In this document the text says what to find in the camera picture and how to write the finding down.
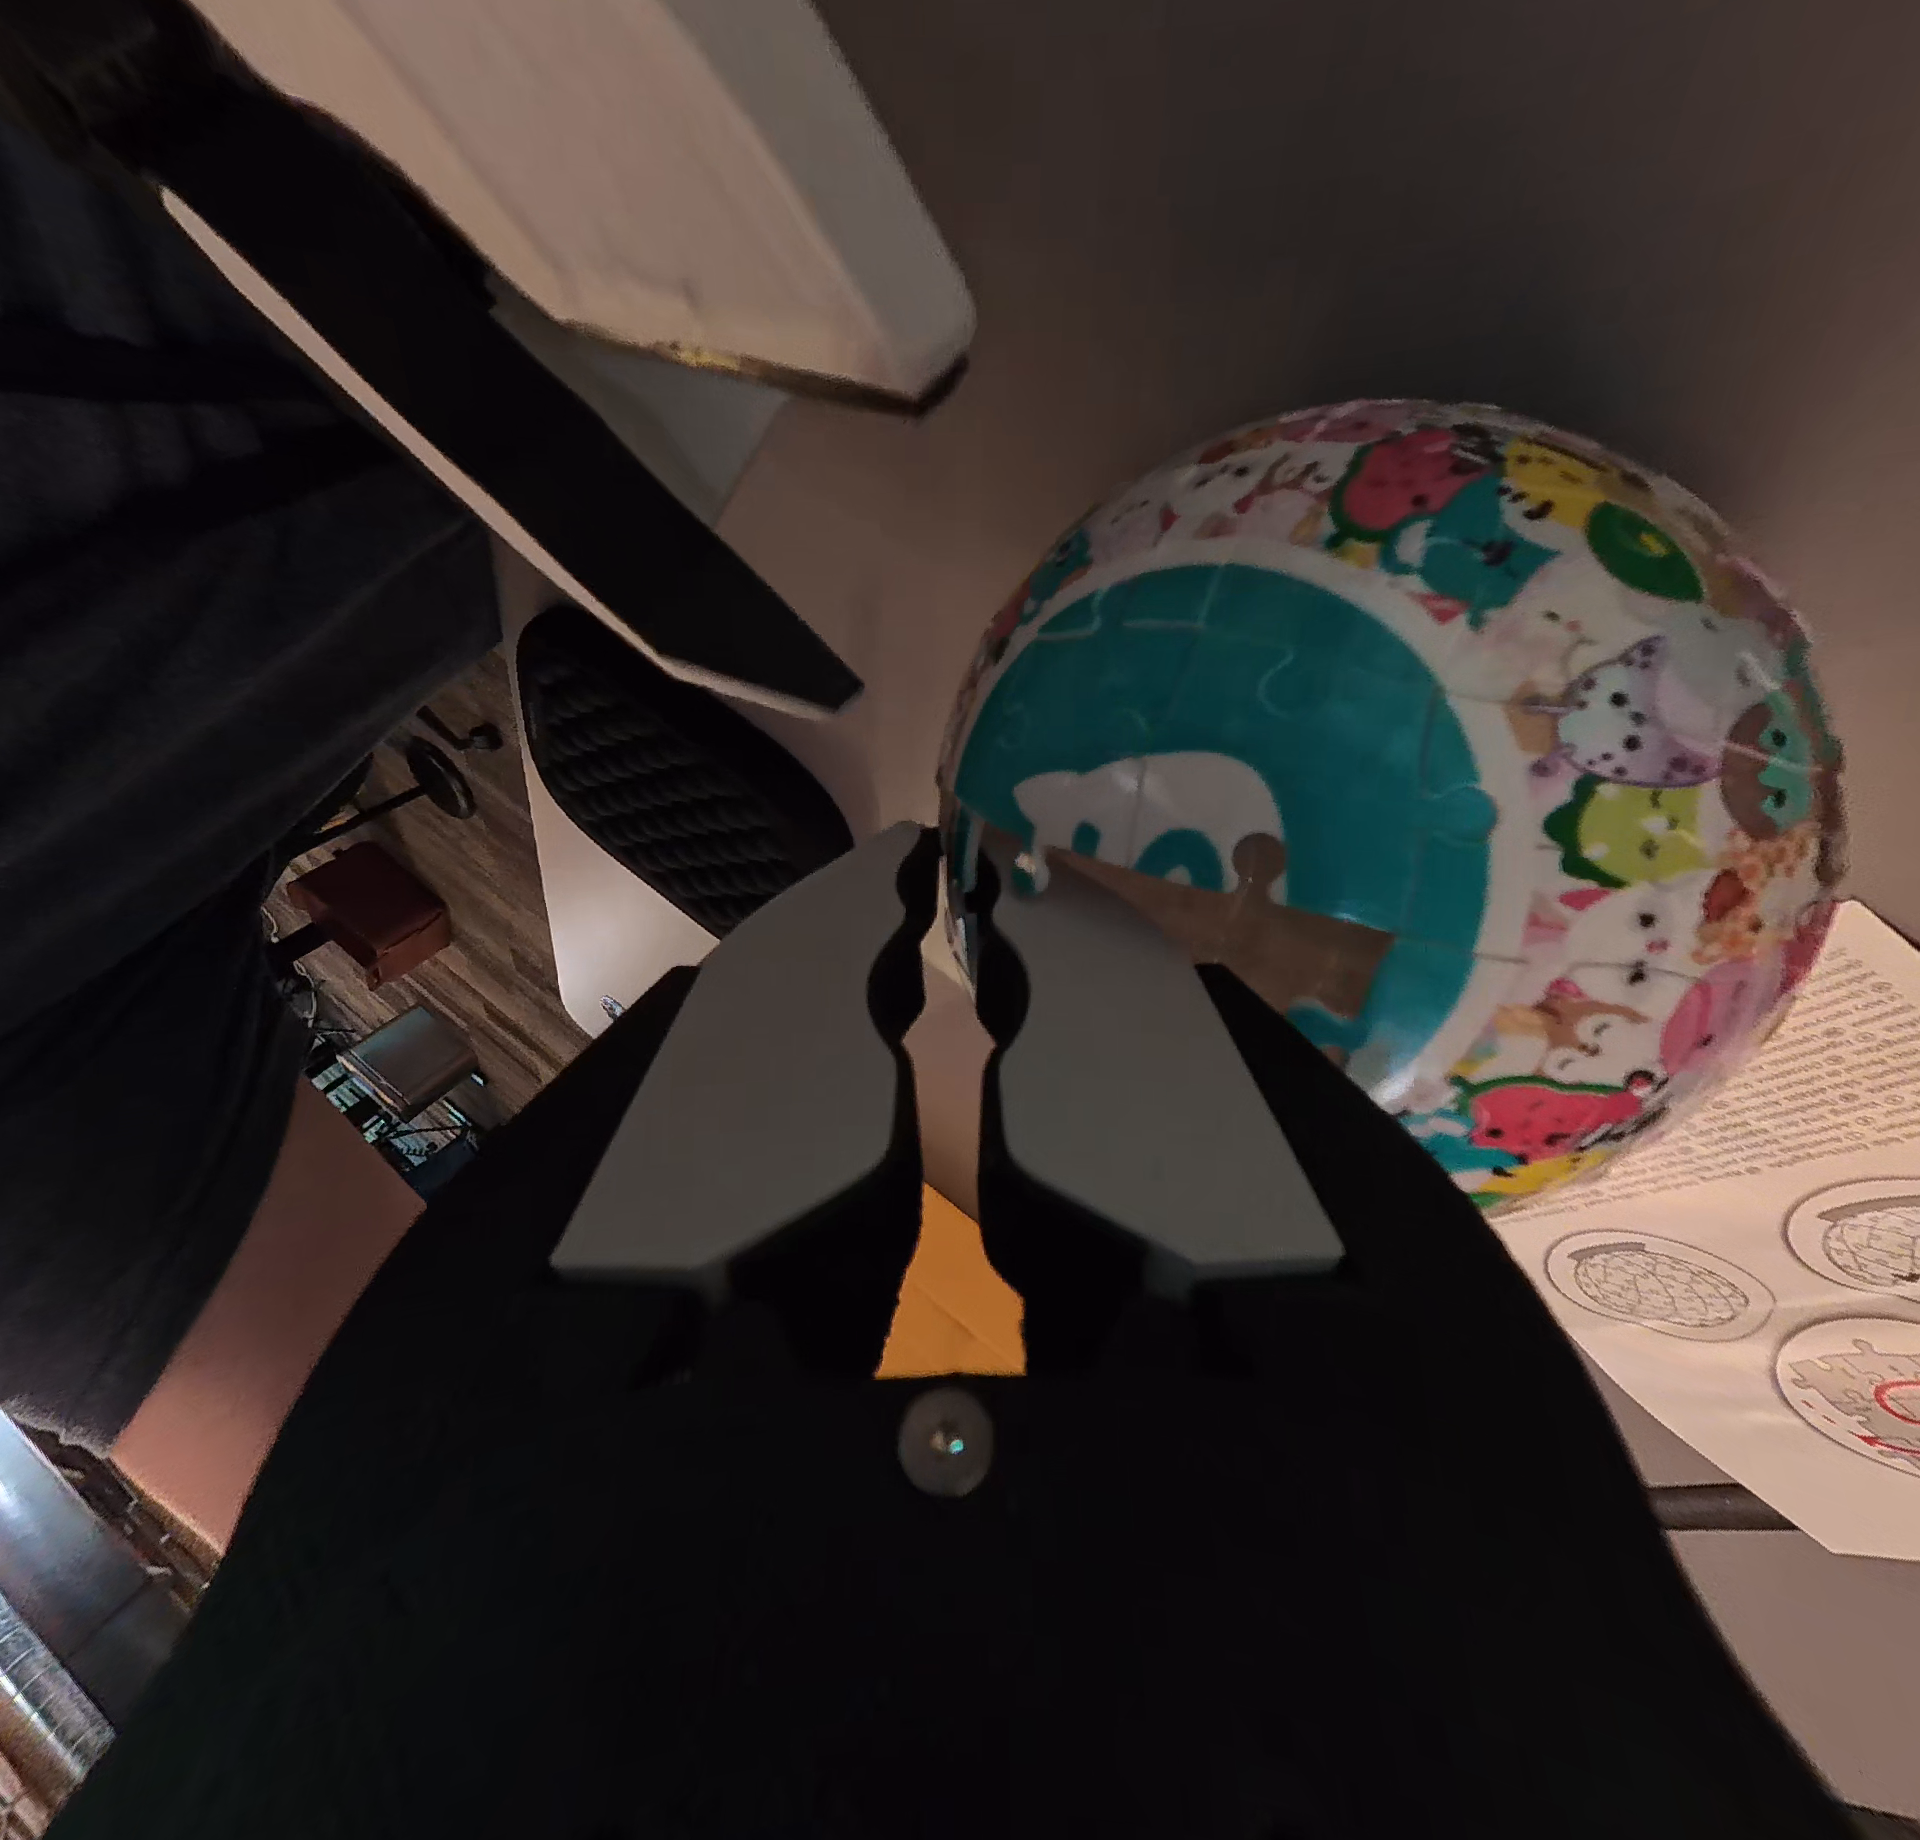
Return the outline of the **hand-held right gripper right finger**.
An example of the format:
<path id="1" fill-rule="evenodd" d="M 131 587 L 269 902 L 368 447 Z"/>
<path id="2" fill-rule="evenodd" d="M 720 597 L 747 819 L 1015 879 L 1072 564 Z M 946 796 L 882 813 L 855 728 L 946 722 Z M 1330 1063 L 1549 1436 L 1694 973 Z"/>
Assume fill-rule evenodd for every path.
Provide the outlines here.
<path id="1" fill-rule="evenodd" d="M 975 1208 L 1026 1372 L 1218 1343 L 1227 1305 L 1346 1248 L 1209 990 L 1066 858 L 980 857 L 972 987 L 991 1038 Z"/>

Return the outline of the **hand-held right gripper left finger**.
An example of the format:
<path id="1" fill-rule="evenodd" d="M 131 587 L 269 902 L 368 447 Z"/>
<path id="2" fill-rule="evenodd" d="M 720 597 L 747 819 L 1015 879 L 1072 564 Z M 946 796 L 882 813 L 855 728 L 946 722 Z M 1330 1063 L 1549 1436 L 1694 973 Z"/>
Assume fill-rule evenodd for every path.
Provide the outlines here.
<path id="1" fill-rule="evenodd" d="M 904 1038 L 941 846 L 899 822 L 697 968 L 553 1251 L 557 1276 L 758 1309 L 809 1372 L 875 1372 L 918 1246 Z"/>

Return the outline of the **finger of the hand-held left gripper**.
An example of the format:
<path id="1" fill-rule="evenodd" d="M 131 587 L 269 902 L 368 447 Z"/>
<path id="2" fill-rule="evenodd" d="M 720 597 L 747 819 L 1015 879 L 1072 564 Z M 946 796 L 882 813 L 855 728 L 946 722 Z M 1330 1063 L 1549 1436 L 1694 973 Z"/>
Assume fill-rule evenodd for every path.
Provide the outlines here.
<path id="1" fill-rule="evenodd" d="M 813 0 L 186 0 L 576 335 L 933 408 L 960 267 Z"/>
<path id="2" fill-rule="evenodd" d="M 494 314 L 384 181 L 162 188 L 259 308 L 508 549 L 667 674 L 832 717 L 860 674 Z"/>

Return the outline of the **colourful puzzle ball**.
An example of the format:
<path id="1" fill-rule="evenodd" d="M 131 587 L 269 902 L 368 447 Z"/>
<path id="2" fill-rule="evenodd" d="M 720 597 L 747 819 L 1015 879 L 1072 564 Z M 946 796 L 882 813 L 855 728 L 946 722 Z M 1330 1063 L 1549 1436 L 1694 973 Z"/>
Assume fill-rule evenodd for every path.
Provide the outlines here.
<path id="1" fill-rule="evenodd" d="M 1008 592 L 938 768 L 1341 1061 L 1483 1210 L 1670 1132 L 1836 910 L 1840 748 L 1796 614 L 1684 484 L 1486 403 L 1200 442 Z"/>

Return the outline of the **person's right forearm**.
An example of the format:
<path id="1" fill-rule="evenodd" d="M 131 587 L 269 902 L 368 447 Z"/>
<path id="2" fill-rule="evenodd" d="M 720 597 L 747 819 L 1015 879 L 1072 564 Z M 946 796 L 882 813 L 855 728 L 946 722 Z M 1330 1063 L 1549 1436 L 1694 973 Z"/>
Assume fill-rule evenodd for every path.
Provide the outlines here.
<path id="1" fill-rule="evenodd" d="M 108 1449 L 224 1551 L 318 1356 L 422 1215 L 418 1196 L 302 1079 L 249 1228 Z"/>

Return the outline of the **person's dark shirt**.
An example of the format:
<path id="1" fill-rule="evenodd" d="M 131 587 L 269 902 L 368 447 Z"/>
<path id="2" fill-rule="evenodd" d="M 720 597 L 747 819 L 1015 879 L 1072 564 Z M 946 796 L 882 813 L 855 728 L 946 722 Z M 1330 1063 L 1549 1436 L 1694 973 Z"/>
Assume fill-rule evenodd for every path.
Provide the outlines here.
<path id="1" fill-rule="evenodd" d="M 74 132 L 58 0 L 3 0 L 1 250 L 1 1388 L 108 1449 L 303 1078 L 297 828 L 498 599 L 482 525 Z"/>

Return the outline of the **white chair with black mesh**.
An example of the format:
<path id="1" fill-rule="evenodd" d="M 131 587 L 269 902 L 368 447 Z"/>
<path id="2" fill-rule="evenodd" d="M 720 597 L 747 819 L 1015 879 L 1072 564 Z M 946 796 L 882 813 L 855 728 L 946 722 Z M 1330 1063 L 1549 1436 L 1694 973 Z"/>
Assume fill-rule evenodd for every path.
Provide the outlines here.
<path id="1" fill-rule="evenodd" d="M 851 848 L 794 753 L 592 614 L 526 619 L 510 669 L 550 953 L 580 1032 Z"/>

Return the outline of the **black office chair base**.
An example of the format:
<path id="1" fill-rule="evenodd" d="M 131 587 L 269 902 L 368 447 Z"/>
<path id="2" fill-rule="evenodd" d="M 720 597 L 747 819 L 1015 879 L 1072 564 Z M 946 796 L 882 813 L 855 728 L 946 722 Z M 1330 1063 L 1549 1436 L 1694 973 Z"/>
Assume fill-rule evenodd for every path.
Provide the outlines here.
<path id="1" fill-rule="evenodd" d="M 364 755 L 297 828 L 295 851 L 325 846 L 412 801 L 428 801 L 449 819 L 473 818 L 476 796 L 462 772 L 462 757 L 504 748 L 499 728 L 487 718 L 464 729 L 452 728 L 425 704 L 417 708 L 414 718 L 425 731 L 414 731 L 402 743 L 410 785 L 380 801 L 363 801 L 359 794 L 370 774 L 370 753 Z"/>

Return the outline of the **brown box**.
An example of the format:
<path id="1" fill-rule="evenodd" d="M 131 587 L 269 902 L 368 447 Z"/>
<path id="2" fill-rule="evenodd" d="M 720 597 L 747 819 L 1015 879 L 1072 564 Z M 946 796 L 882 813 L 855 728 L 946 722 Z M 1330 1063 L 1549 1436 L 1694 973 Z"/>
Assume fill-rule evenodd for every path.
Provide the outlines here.
<path id="1" fill-rule="evenodd" d="M 282 968 L 337 945 L 376 990 L 452 942 L 447 902 L 378 843 L 352 843 L 292 875 L 286 895 L 305 925 L 272 942 Z"/>

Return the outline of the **white instruction leaflet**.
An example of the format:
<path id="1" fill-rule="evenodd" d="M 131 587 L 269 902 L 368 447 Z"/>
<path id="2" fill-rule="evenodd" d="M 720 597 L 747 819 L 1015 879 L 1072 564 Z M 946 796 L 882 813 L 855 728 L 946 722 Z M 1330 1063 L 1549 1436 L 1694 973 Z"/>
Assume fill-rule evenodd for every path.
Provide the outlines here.
<path id="1" fill-rule="evenodd" d="M 1840 1555 L 1918 1555 L 1918 954 L 1856 901 L 1676 1132 L 1493 1228 L 1563 1333 Z"/>

